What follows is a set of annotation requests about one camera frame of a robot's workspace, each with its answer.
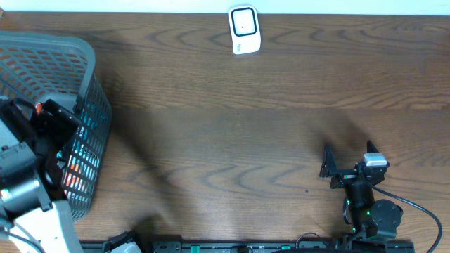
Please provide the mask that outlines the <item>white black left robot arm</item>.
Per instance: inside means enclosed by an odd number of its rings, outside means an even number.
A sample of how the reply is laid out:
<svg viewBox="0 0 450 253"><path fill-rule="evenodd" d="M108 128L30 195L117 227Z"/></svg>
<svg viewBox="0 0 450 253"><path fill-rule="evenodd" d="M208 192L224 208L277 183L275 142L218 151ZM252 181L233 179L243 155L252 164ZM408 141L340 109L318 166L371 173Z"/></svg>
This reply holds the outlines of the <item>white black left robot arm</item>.
<svg viewBox="0 0 450 253"><path fill-rule="evenodd" d="M48 99L1 101L1 239L20 252L81 252L58 152L79 120Z"/></svg>

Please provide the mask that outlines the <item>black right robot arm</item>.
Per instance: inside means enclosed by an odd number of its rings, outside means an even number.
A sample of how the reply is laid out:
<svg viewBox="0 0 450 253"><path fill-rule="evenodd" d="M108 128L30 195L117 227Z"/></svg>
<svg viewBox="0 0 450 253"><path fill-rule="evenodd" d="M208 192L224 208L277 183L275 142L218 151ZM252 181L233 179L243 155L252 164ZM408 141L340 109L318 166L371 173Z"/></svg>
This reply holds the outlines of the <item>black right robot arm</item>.
<svg viewBox="0 0 450 253"><path fill-rule="evenodd" d="M385 180L389 167L372 141L352 169L340 169L331 147L324 148L319 176L330 179L330 188L345 191L344 220L353 226L357 238L388 241L397 236L403 209L390 200L376 200L373 194L373 187Z"/></svg>

